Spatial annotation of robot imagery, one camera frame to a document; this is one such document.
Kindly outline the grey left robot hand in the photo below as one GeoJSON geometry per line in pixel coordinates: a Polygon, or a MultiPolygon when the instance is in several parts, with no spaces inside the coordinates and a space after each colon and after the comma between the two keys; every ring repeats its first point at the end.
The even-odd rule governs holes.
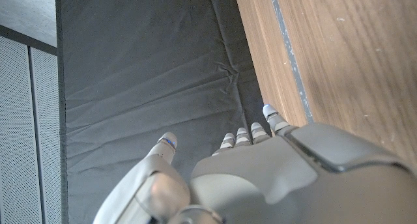
{"type": "Polygon", "coordinates": [[[415,223],[416,170],[361,137],[322,123],[297,127],[263,107],[225,135],[185,181],[167,132],[113,188],[95,223],[415,223]]]}

